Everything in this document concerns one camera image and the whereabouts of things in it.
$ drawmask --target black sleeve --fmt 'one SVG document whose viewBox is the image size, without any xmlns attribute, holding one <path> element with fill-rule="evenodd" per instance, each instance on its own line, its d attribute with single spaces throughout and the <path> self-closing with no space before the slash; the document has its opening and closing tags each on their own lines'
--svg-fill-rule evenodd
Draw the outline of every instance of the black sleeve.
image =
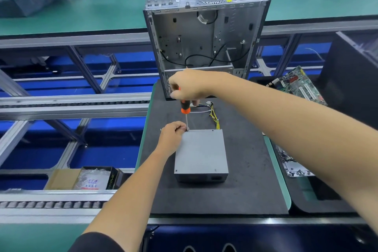
<svg viewBox="0 0 378 252">
<path fill-rule="evenodd" d="M 68 252 L 124 252 L 123 249 L 109 236 L 89 232 L 80 235 Z"/>
</svg>

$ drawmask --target green circuit board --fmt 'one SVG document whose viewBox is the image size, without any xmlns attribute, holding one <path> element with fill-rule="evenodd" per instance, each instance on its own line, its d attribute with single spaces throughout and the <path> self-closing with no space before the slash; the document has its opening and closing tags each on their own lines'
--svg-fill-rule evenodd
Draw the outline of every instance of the green circuit board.
<svg viewBox="0 0 378 252">
<path fill-rule="evenodd" d="M 274 79 L 267 84 L 267 87 L 274 87 L 277 90 L 327 106 L 324 98 L 301 66 L 297 66 L 286 75 Z"/>
</svg>

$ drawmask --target yellow wire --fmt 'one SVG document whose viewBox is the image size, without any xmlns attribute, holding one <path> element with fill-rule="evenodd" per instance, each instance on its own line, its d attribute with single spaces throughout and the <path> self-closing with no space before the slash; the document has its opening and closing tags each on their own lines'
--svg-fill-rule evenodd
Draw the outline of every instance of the yellow wire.
<svg viewBox="0 0 378 252">
<path fill-rule="evenodd" d="M 219 119 L 215 115 L 215 111 L 214 111 L 214 106 L 213 105 L 211 105 L 211 107 L 210 107 L 210 116 L 214 120 L 214 122 L 216 123 L 215 129 L 220 130 Z"/>
</svg>

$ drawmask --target shoe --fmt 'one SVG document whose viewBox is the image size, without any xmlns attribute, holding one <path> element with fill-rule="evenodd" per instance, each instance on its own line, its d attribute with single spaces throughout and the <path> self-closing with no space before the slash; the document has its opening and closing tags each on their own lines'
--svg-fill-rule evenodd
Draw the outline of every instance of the shoe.
<svg viewBox="0 0 378 252">
<path fill-rule="evenodd" d="M 194 248 L 192 246 L 186 246 L 184 248 L 184 252 L 195 252 Z"/>
<path fill-rule="evenodd" d="M 226 243 L 223 247 L 222 252 L 236 252 L 235 246 L 231 243 Z"/>
</svg>

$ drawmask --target conveyor chain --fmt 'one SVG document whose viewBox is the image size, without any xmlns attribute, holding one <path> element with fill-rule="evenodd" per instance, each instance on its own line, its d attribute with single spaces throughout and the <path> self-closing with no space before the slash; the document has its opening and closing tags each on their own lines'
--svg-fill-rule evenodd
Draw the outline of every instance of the conveyor chain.
<svg viewBox="0 0 378 252">
<path fill-rule="evenodd" d="M 116 101 L 116 102 L 87 102 L 87 103 L 49 103 L 49 104 L 27 104 L 27 105 L 0 105 L 0 109 L 19 107 L 65 107 L 65 106 L 98 106 L 98 105 L 130 105 L 149 104 L 149 100 L 142 101 Z"/>
<path fill-rule="evenodd" d="M 0 208 L 102 208 L 106 201 L 3 201 Z"/>
</svg>

